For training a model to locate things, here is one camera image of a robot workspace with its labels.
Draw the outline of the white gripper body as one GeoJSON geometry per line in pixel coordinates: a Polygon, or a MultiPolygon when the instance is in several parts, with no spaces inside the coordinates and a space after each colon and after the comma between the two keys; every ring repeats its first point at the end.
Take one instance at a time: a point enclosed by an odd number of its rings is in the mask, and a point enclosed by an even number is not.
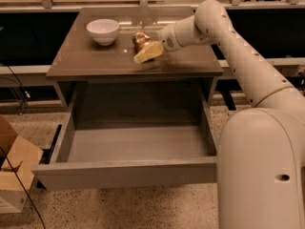
{"type": "Polygon", "coordinates": [[[170,24],[159,30],[157,36],[167,52],[174,52],[179,49],[179,44],[175,37],[174,24],[170,24]]]}

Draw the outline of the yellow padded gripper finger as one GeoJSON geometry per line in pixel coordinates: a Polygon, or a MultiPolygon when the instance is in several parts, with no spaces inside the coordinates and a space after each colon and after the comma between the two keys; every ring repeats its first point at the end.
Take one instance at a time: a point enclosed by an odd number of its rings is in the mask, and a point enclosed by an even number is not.
{"type": "Polygon", "coordinates": [[[134,56],[133,61],[135,63],[143,63],[150,59],[156,58],[157,56],[160,56],[163,51],[164,47],[162,43],[159,41],[153,41],[145,46],[140,52],[138,52],[134,56]]]}

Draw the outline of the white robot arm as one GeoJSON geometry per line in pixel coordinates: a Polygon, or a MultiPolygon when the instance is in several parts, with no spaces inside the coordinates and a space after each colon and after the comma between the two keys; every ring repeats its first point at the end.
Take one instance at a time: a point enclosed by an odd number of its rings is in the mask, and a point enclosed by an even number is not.
{"type": "Polygon", "coordinates": [[[251,104],[218,139],[219,229],[305,229],[305,96],[234,29],[219,2],[159,31],[134,61],[204,43],[218,45],[251,104]]]}

